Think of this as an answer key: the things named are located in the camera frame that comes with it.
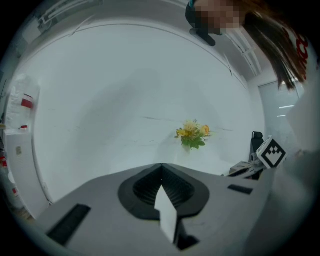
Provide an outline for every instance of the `white paper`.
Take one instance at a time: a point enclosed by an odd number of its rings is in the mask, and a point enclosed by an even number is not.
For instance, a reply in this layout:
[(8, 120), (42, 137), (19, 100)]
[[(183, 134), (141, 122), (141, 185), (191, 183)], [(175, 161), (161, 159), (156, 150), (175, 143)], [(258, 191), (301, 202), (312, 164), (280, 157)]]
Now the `white paper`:
[(160, 212), (161, 230), (169, 239), (170, 243), (173, 243), (175, 239), (178, 214), (162, 186), (156, 195), (154, 208)]

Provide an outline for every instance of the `flower bouquet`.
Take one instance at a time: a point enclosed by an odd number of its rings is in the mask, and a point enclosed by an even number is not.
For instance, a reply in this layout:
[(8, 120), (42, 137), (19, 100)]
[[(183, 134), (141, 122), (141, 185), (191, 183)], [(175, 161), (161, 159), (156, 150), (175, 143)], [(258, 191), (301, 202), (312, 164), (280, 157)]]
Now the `flower bouquet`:
[(183, 129), (176, 130), (175, 138), (181, 137), (182, 145), (198, 150), (200, 146), (206, 145), (205, 141), (209, 136), (210, 129), (208, 125), (200, 125), (197, 120), (187, 120), (183, 124)]

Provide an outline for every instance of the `orange flower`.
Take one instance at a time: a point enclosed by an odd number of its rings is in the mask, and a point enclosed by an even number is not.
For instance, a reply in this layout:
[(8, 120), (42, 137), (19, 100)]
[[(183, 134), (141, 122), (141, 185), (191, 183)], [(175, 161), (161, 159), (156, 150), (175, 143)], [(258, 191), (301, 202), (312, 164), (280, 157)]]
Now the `orange flower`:
[(210, 133), (210, 129), (209, 129), (209, 126), (208, 125), (204, 125), (201, 127), (200, 129), (200, 133), (204, 136), (208, 136), (209, 133)]
[(179, 130), (176, 130), (176, 135), (183, 137), (183, 136), (187, 136), (188, 134), (187, 134), (187, 132), (185, 130), (179, 129)]

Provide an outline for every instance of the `hair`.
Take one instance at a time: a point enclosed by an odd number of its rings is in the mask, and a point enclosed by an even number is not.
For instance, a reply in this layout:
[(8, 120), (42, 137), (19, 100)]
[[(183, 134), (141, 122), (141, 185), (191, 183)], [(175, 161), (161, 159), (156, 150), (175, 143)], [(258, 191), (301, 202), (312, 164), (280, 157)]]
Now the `hair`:
[(296, 34), (301, 34), (301, 31), (295, 29), (292, 20), (279, 6), (275, 4), (271, 6), (268, 3), (274, 2), (272, 0), (238, 0), (238, 2), (249, 10), (243, 27), (271, 62), (278, 86), (284, 82), (288, 90), (294, 90), (296, 87), (293, 77), (303, 83), (306, 70), (292, 41), (280, 25)]

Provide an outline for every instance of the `brown hair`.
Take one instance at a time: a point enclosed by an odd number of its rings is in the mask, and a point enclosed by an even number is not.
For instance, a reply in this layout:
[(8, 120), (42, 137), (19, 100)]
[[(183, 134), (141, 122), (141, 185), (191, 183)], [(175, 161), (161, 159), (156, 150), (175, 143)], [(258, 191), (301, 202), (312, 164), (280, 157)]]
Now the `brown hair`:
[(281, 26), (272, 21), (297, 33), (290, 19), (279, 8), (270, 6), (265, 0), (238, 1), (249, 10), (243, 27), (271, 62), (279, 87), (285, 82), (289, 90), (294, 90), (296, 87), (292, 77), (296, 77), (302, 83), (306, 78), (306, 70), (290, 38)]

